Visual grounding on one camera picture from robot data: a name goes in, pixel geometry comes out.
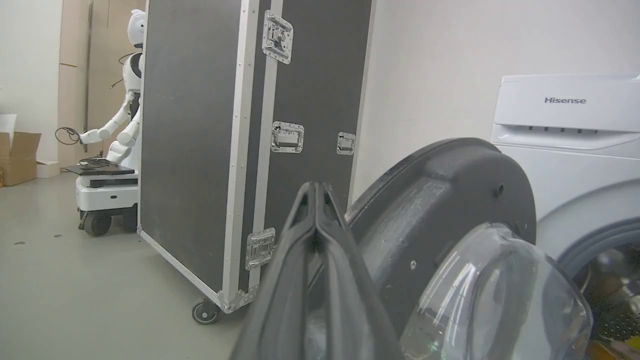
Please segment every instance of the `washing machine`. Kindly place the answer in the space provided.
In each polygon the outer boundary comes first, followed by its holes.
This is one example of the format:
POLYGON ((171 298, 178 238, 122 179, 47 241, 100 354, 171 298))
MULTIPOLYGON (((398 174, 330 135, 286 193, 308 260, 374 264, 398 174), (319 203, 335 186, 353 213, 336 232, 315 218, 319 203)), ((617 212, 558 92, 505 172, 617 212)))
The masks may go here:
POLYGON ((502 80, 492 143, 527 174, 536 243, 570 275, 640 239, 639 99, 638 74, 502 80))

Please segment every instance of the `white robot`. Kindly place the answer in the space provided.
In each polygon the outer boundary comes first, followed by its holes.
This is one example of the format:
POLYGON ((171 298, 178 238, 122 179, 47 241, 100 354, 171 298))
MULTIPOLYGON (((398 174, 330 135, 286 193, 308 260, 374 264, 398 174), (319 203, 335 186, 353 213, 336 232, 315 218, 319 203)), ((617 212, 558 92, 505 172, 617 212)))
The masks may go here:
MULTIPOLYGON (((127 29, 131 45, 142 50, 147 14, 133 10, 127 29)), ((142 99, 140 99, 144 72, 142 51, 130 55, 122 67, 125 97, 118 112, 100 129, 80 135, 83 144, 108 139, 119 126, 130 120, 127 127, 109 146, 106 159, 81 161, 68 169, 80 175, 76 180, 76 199, 80 212, 79 229, 100 236, 111 226, 111 217, 123 215, 123 227, 135 231, 138 225, 138 171, 140 169, 140 142, 142 99)))

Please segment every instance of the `gray floor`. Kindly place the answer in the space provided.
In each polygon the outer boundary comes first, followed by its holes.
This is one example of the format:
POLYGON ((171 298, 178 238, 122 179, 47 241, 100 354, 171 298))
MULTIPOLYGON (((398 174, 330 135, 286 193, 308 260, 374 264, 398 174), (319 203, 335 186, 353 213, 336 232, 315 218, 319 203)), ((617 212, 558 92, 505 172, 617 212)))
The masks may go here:
POLYGON ((136 234, 77 229, 73 174, 0 188, 0 359, 226 359, 244 311, 202 295, 136 234))

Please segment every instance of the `washing machine door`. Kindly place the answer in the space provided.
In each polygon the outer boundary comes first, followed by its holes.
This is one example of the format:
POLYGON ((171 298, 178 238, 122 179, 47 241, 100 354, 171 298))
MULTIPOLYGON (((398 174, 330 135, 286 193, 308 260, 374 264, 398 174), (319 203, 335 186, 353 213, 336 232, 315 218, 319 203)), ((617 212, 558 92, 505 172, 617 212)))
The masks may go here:
POLYGON ((527 176, 490 143, 415 152, 346 217, 407 359, 581 359, 588 305, 534 246, 527 176))

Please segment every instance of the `latch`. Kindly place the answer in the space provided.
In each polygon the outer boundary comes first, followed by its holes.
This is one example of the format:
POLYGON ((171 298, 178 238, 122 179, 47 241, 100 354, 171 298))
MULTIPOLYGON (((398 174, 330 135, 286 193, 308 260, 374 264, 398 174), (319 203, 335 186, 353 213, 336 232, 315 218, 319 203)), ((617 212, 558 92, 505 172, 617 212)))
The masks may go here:
POLYGON ((249 234, 246 239, 246 261, 244 268, 251 271, 271 260, 271 253, 276 247, 276 229, 270 228, 249 234))
POLYGON ((271 130, 271 151, 293 152, 302 151, 305 140, 305 128, 302 125, 275 121, 271 130))
POLYGON ((336 152, 340 155, 353 155, 356 149, 356 136, 349 133, 338 133, 336 152))
POLYGON ((291 62, 293 47, 293 25, 281 17, 264 12, 264 29, 262 30, 262 51, 281 63, 291 62))

